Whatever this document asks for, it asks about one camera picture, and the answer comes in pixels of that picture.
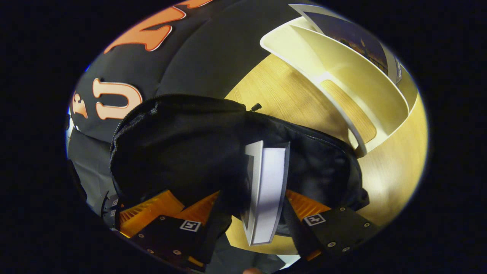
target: wooden floor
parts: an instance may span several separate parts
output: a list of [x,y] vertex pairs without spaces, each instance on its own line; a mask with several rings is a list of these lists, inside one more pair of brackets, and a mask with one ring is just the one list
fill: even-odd
[[[361,134],[372,138],[375,133],[370,128],[370,121],[362,119],[360,110],[353,104],[347,104],[347,98],[340,97],[339,90],[335,92],[334,97],[346,112],[358,113],[354,116],[354,123]],[[260,113],[325,132],[349,143],[347,125],[331,102],[308,79],[275,55],[270,54],[252,69],[226,99],[245,104],[247,110],[260,103]],[[418,185],[427,146],[426,115],[418,96],[403,125],[384,143],[358,160],[363,188],[370,198],[370,204],[358,213],[377,225],[391,222]],[[297,254],[292,239],[284,236],[275,236],[268,245],[249,247],[242,222],[237,218],[232,219],[226,235],[230,244],[238,248],[268,254]]]

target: orange letter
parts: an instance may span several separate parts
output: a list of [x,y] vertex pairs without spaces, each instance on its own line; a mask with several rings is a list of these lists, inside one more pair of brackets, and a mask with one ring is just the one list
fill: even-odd
[[142,96],[134,86],[124,83],[101,83],[100,79],[96,78],[93,81],[93,95],[95,98],[100,98],[102,94],[122,95],[128,101],[124,107],[105,106],[101,102],[97,102],[96,113],[102,120],[106,118],[123,119],[134,107],[142,103]]
[[177,4],[175,6],[186,5],[186,7],[188,9],[194,9],[194,8],[198,8],[198,7],[201,7],[203,5],[206,5],[206,4],[210,3],[211,1],[213,1],[213,0],[187,0],[187,1],[184,1],[184,2]]
[[185,16],[186,13],[175,7],[160,11],[122,34],[105,49],[104,53],[106,54],[112,48],[123,44],[142,44],[146,46],[147,51],[153,51],[161,45],[164,39],[166,39],[171,32],[172,27],[165,25],[156,30],[146,29],[163,23],[176,21]]
[[88,114],[86,113],[86,106],[85,106],[85,101],[81,100],[81,97],[79,96],[78,93],[73,95],[73,113],[79,113],[83,115],[85,119],[88,119]]

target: black backpack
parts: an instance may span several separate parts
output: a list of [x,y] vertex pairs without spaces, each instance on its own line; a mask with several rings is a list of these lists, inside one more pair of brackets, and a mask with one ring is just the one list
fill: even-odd
[[[188,245],[186,250],[191,250],[193,259],[209,263],[214,242],[229,227],[231,215],[240,216],[246,172],[244,147],[259,140],[266,145],[291,143],[288,190],[332,208],[333,214],[346,210],[355,214],[369,203],[362,188],[360,166],[347,143],[311,128],[247,111],[244,105],[231,100],[172,94],[141,103],[120,122],[110,147],[110,171],[117,197],[107,198],[105,204],[111,206],[116,198],[120,200],[117,206],[123,204],[126,209],[170,190],[187,208],[220,191],[199,236],[183,244]],[[112,208],[122,210],[105,207],[104,218],[117,230],[118,212],[110,216]],[[353,218],[366,222],[357,214]],[[322,239],[313,238],[302,224],[286,200],[277,234],[292,237],[301,259],[296,266],[278,273],[305,273],[322,265],[316,262],[325,256],[310,260],[315,267],[303,266],[310,253],[320,250]],[[148,250],[137,242],[141,239],[133,238],[136,246]],[[151,255],[180,270],[198,269],[165,251],[151,251]]]

